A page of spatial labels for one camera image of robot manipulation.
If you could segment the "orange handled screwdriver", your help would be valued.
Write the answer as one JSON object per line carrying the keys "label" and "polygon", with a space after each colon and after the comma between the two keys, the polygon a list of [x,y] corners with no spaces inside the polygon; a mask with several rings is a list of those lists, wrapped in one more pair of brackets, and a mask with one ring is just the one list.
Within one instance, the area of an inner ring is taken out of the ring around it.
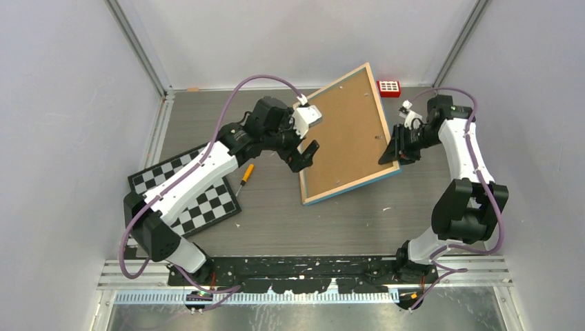
{"label": "orange handled screwdriver", "polygon": [[244,175],[240,181],[239,187],[235,193],[235,196],[237,197],[239,195],[239,193],[241,192],[242,188],[247,184],[251,174],[253,173],[253,170],[255,168],[255,165],[253,163],[251,163],[248,168],[246,169],[246,171],[244,172]]}

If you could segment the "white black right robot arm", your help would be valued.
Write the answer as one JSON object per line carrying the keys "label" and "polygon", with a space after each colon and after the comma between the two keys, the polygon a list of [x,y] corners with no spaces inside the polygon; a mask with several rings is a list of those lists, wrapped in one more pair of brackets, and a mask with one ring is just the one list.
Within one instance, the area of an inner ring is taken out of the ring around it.
{"label": "white black right robot arm", "polygon": [[450,95],[438,94],[427,102],[427,116],[404,101],[399,109],[403,123],[393,127],[390,143],[379,164],[405,166],[421,159],[421,151],[442,146],[446,152],[450,183],[435,204],[430,227],[396,252],[394,275],[403,283],[421,281],[435,271],[437,257],[451,249],[488,255],[498,251],[473,247],[501,230],[502,211],[509,191],[495,182],[486,169],[476,137],[477,106],[457,106]]}

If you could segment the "blue picture frame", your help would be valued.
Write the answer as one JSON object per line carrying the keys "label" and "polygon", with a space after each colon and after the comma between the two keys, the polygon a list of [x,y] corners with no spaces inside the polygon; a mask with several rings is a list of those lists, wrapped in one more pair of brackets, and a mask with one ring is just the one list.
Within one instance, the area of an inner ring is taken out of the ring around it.
{"label": "blue picture frame", "polygon": [[306,142],[319,149],[299,173],[301,202],[312,205],[399,174],[398,162],[380,165],[390,128],[369,63],[307,97],[322,114]]}

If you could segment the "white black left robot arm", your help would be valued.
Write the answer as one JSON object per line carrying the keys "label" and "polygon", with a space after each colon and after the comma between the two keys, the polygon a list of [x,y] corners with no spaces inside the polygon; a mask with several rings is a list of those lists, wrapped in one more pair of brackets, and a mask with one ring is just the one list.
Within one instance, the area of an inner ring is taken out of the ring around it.
{"label": "white black left robot arm", "polygon": [[276,152],[292,172],[313,164],[316,141],[298,147],[322,114],[305,97],[296,108],[274,97],[263,97],[239,122],[222,126],[214,142],[160,185],[123,198],[125,237],[132,237],[151,261],[167,261],[185,271],[195,285],[206,284],[212,268],[207,254],[171,228],[171,223],[216,180],[238,169],[264,150]]}

